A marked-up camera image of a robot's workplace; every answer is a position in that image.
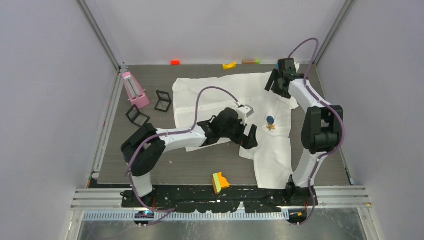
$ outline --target cable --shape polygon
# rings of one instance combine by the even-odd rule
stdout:
[[[198,122],[200,96],[202,95],[202,93],[203,93],[204,91],[206,91],[206,90],[208,90],[208,89],[217,89],[217,90],[221,90],[221,91],[225,92],[226,94],[230,95],[230,96],[231,96],[231,97],[232,97],[232,98],[236,101],[236,103],[238,103],[238,102],[239,102],[239,100],[238,100],[238,99],[237,99],[237,98],[236,98],[233,94],[231,94],[229,91],[227,91],[227,90],[225,90],[225,89],[223,89],[223,88],[220,88],[220,87],[217,87],[217,86],[208,86],[208,87],[203,88],[203,89],[199,92],[199,94],[198,94],[198,96],[197,96],[197,100],[196,100],[196,107],[195,107],[195,114],[194,114],[194,123],[193,123],[193,125],[192,125],[189,129],[187,129],[187,130],[174,131],[174,132],[168,132],[168,133],[164,132],[164,133],[155,134],[155,135],[153,135],[153,136],[150,136],[150,137],[146,138],[146,139],[145,139],[145,140],[144,140],[144,141],[140,144],[140,146],[138,146],[138,148],[135,150],[134,154],[133,154],[133,155],[132,155],[132,157],[131,157],[131,160],[130,160],[130,161],[129,161],[129,163],[128,163],[128,167],[127,167],[127,169],[126,169],[125,176],[128,176],[128,177],[129,177],[129,182],[130,182],[130,185],[131,185],[132,191],[134,192],[135,197],[136,197],[136,198],[137,198],[137,200],[140,202],[140,204],[141,204],[141,205],[143,205],[143,207],[145,207],[146,209],[148,209],[148,210],[150,210],[150,211],[152,211],[152,212],[156,212],[156,213],[167,213],[167,214],[165,214],[164,216],[162,216],[161,218],[159,218],[159,219],[157,219],[157,220],[155,220],[155,221],[153,221],[153,222],[151,222],[151,223],[147,224],[146,226],[152,226],[152,225],[155,225],[155,224],[159,223],[162,219],[166,218],[169,214],[171,214],[171,213],[175,210],[175,208],[170,208],[170,209],[166,209],[166,210],[157,210],[157,209],[153,209],[153,208],[151,208],[151,207],[147,206],[147,205],[146,205],[146,204],[142,201],[142,199],[140,198],[140,196],[139,196],[139,194],[138,194],[138,192],[137,192],[137,189],[136,189],[136,187],[134,186],[133,177],[132,177],[132,175],[131,175],[131,166],[133,165],[134,160],[136,159],[137,155],[140,153],[141,149],[142,149],[142,148],[144,147],[144,145],[145,145],[147,142],[149,142],[150,140],[152,140],[152,139],[154,139],[154,138],[162,137],[162,136],[167,136],[167,135],[186,134],[186,133],[189,133],[189,132],[191,132],[192,130],[194,130],[194,129],[195,129],[195,127],[196,127],[196,125],[197,125],[197,122]]]
[[[309,219],[312,217],[312,215],[314,214],[314,211],[315,211],[315,196],[314,196],[314,192],[312,191],[312,186],[311,186],[311,181],[312,181],[312,178],[314,177],[314,175],[315,175],[315,172],[317,171],[317,169],[318,169],[318,165],[320,164],[320,162],[321,162],[321,159],[323,158],[323,157],[325,157],[325,156],[329,156],[329,155],[332,155],[332,154],[334,154],[334,153],[336,153],[339,149],[340,149],[340,147],[342,146],[342,144],[343,144],[343,142],[345,141],[345,124],[343,123],[343,120],[342,120],[342,118],[340,117],[340,115],[336,112],[336,110],[334,110],[334,108],[332,108],[331,106],[329,106],[327,103],[325,103],[325,102],[323,102],[323,101],[321,101],[320,100],[320,97],[319,96],[317,96],[317,95],[315,95],[315,93],[311,90],[311,88],[307,85],[307,78],[308,78],[308,74],[309,74],[309,71],[311,70],[311,68],[312,68],[312,65],[313,65],[313,62],[314,62],[314,59],[315,59],[315,57],[316,57],[316,55],[317,55],[317,52],[318,52],[318,46],[320,45],[320,43],[319,43],[319,41],[318,41],[318,39],[316,39],[315,37],[312,37],[312,38],[309,38],[309,39],[306,39],[305,41],[303,41],[301,44],[299,44],[289,55],[288,55],[288,58],[291,58],[292,57],[292,55],[296,52],[296,50],[298,49],[298,48],[300,48],[303,44],[305,44],[305,43],[307,43],[307,42],[309,42],[309,41],[315,41],[316,42],[316,45],[315,45],[315,50],[313,51],[313,55],[312,55],[312,58],[310,59],[310,62],[309,62],[309,65],[307,66],[307,69],[306,69],[306,72],[305,72],[305,74],[304,74],[304,77],[303,77],[303,84],[304,84],[304,86],[305,86],[305,88],[307,89],[307,91],[312,95],[312,97],[314,98],[314,99],[316,99],[317,101],[318,101],[318,103],[320,103],[320,104],[322,104],[324,107],[326,107],[327,109],[329,109],[334,115],[335,115],[335,117],[337,118],[337,120],[338,120],[338,122],[340,123],[340,125],[341,125],[341,139],[340,139],[340,142],[338,143],[338,145],[332,150],[332,151],[330,151],[330,152],[326,152],[326,153],[324,153],[324,154],[322,154],[322,155],[320,155],[319,157],[318,157],[318,159],[317,159],[317,161],[316,161],[316,163],[315,163],[315,165],[313,166],[313,169],[312,169],[312,172],[311,172],[311,174],[310,174],[310,176],[309,176],[309,180],[307,181],[307,187],[308,187],[308,189],[309,189],[309,193],[310,193],[310,195],[312,196],[312,199],[313,199],[313,201],[312,201],[312,210],[310,211],[310,214],[309,214],[309,216],[303,221],[303,222],[298,222],[297,224],[298,224],[298,226],[302,226],[302,225],[304,225],[307,221],[309,221]]]

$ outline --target white wall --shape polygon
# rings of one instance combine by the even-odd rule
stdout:
[[[387,239],[423,239],[424,1],[358,0],[319,64]]]
[[[303,40],[323,41],[344,0],[86,0],[127,65],[276,63]],[[313,44],[295,58],[311,59]]]
[[[1,239],[65,232],[115,74],[76,1],[2,1]]]

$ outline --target red block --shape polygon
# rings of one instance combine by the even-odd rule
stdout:
[[[180,65],[180,60],[178,59],[171,60],[171,65]]]

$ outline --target pink object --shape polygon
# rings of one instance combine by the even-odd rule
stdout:
[[[139,109],[149,105],[150,100],[134,75],[127,71],[122,74],[122,77],[131,105],[136,105]]]

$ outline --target blue object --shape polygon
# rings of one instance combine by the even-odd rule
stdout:
[[[266,118],[266,122],[267,122],[268,124],[274,124],[274,118],[273,118],[272,116],[268,116],[268,117]]]

